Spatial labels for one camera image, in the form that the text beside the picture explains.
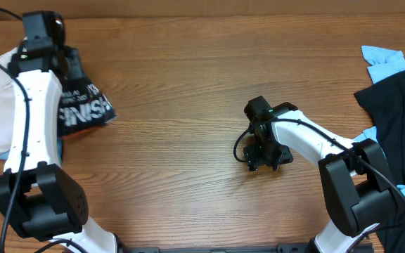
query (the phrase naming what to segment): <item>wooden table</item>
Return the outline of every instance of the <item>wooden table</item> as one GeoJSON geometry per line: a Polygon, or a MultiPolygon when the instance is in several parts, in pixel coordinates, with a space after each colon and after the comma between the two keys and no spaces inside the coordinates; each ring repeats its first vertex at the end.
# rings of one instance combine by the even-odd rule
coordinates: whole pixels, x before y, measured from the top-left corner
{"type": "MultiPolygon", "coordinates": [[[[248,126],[243,108],[259,95],[272,106],[288,101],[353,138],[372,126],[353,97],[371,85],[360,46],[405,54],[405,14],[66,25],[67,43],[119,117],[66,141],[63,168],[85,189],[91,216],[132,247],[308,241],[329,220],[319,171],[294,153],[278,172],[248,172],[232,155],[248,126]]],[[[20,22],[0,22],[0,55],[22,37],[20,22]]],[[[33,252],[42,244],[10,230],[6,245],[33,252]]]]}

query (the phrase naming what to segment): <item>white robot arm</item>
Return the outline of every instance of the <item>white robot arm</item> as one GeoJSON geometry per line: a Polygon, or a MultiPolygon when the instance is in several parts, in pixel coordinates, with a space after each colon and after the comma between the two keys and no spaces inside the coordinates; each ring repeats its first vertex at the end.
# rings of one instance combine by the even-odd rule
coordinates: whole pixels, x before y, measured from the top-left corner
{"type": "MultiPolygon", "coordinates": [[[[22,53],[24,58],[20,52],[13,56],[9,71],[25,87],[30,104],[27,157],[19,171],[26,114],[25,98],[14,86],[13,142],[0,176],[0,212],[6,214],[9,199],[15,196],[8,222],[22,238],[63,242],[72,252],[129,252],[115,234],[104,231],[89,217],[85,192],[60,168],[56,146],[58,101],[62,84],[82,71],[75,48],[64,46],[63,19],[53,12],[28,13],[23,16],[23,25],[27,34],[26,52],[22,53]],[[19,192],[13,190],[15,175],[21,178],[19,192]],[[32,187],[39,187],[41,194],[26,195],[32,187]]],[[[249,131],[256,138],[255,143],[243,149],[244,162],[251,171],[264,164],[277,170],[278,165],[292,162],[289,147],[320,169],[332,221],[311,240],[307,253],[346,252],[363,233],[396,212],[399,206],[393,197],[396,193],[388,182],[367,174],[364,183],[357,186],[352,183],[351,176],[366,171],[352,159],[351,152],[333,145],[332,138],[362,156],[391,181],[377,143],[370,140],[354,143],[311,122],[294,105],[284,103],[271,108],[263,97],[251,100],[245,113],[251,122],[249,131]]]]}
{"type": "MultiPolygon", "coordinates": [[[[286,112],[280,115],[278,118],[299,119],[302,122],[309,123],[331,138],[334,138],[337,142],[341,143],[347,148],[352,148],[352,144],[354,143],[352,139],[338,136],[315,124],[300,110],[286,112]]],[[[324,159],[327,155],[339,154],[344,151],[302,124],[292,122],[274,122],[272,123],[272,127],[274,137],[280,144],[296,150],[299,154],[306,158],[306,160],[315,166],[318,166],[318,161],[324,159]]],[[[349,174],[351,176],[355,176],[356,172],[351,171],[349,174]]],[[[362,231],[361,234],[351,237],[340,232],[335,224],[332,221],[329,221],[328,225],[323,229],[323,231],[315,237],[314,244],[320,253],[346,252],[351,245],[353,245],[357,240],[360,240],[363,233],[375,228],[378,225],[378,223],[375,223],[362,231]]]]}
{"type": "Polygon", "coordinates": [[[392,181],[376,142],[367,139],[355,143],[313,123],[290,103],[271,108],[262,96],[249,101],[245,114],[255,142],[243,148],[246,160],[241,162],[247,162],[250,171],[260,165],[277,170],[278,165],[292,162],[289,148],[320,169],[326,208],[332,220],[312,238],[306,253],[347,252],[402,206],[395,197],[400,194],[395,192],[396,187],[375,174],[368,173],[368,180],[357,186],[351,180],[356,174],[367,173],[356,158],[360,156],[392,181]]]}

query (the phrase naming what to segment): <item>black cloth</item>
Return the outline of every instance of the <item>black cloth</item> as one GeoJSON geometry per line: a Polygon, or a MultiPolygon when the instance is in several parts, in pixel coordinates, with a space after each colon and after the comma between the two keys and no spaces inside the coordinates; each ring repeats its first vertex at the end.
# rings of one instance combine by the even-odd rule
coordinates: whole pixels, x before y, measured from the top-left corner
{"type": "MultiPolygon", "coordinates": [[[[373,118],[378,142],[387,157],[394,180],[405,185],[405,71],[354,95],[359,105],[373,118]]],[[[404,219],[403,214],[399,214],[383,225],[398,224],[404,219]]],[[[378,237],[386,252],[405,252],[405,226],[380,231],[378,237]]]]}

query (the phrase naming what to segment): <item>black mount bracket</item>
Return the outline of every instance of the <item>black mount bracket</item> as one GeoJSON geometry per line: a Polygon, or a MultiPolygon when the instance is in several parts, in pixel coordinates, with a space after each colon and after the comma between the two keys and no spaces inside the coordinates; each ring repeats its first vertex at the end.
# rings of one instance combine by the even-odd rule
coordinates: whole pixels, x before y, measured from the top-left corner
{"type": "Polygon", "coordinates": [[[245,114],[254,129],[255,141],[243,148],[243,154],[250,171],[266,165],[278,170],[279,165],[293,162],[293,156],[286,145],[281,145],[273,135],[271,119],[298,108],[290,103],[282,103],[272,108],[263,96],[254,98],[245,107],[245,114]]]}
{"type": "MultiPolygon", "coordinates": [[[[0,212],[5,215],[16,174],[7,169],[0,176],[0,212]]],[[[22,172],[20,194],[9,220],[22,238],[50,240],[55,235],[82,231],[89,206],[82,187],[56,164],[39,162],[36,169],[22,172]],[[29,196],[32,184],[41,194],[29,196]]]]}
{"type": "Polygon", "coordinates": [[[52,70],[62,80],[68,71],[62,16],[53,11],[37,11],[24,14],[22,23],[27,40],[12,55],[8,64],[11,74],[17,77],[21,72],[52,70]]]}
{"type": "MultiPolygon", "coordinates": [[[[353,143],[352,151],[394,182],[383,151],[375,141],[366,139],[353,143]]],[[[388,183],[366,171],[346,152],[320,160],[319,169],[326,209],[335,226],[345,235],[355,237],[365,228],[386,221],[398,207],[404,206],[388,183]],[[367,180],[354,185],[351,171],[366,174],[367,180]]]]}
{"type": "MultiPolygon", "coordinates": [[[[306,242],[279,243],[276,247],[225,247],[225,248],[189,248],[160,249],[158,247],[129,248],[126,253],[319,253],[306,242]]],[[[352,253],[374,253],[373,244],[357,245],[352,253]]]]}

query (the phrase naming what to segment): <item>black bag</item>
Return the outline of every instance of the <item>black bag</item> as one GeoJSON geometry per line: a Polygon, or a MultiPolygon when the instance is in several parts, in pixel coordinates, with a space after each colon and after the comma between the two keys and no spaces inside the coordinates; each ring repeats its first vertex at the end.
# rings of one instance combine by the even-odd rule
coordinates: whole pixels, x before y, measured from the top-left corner
{"type": "Polygon", "coordinates": [[[82,70],[77,49],[67,47],[66,57],[70,66],[59,105],[58,130],[61,136],[99,127],[116,117],[104,93],[82,70]]]}

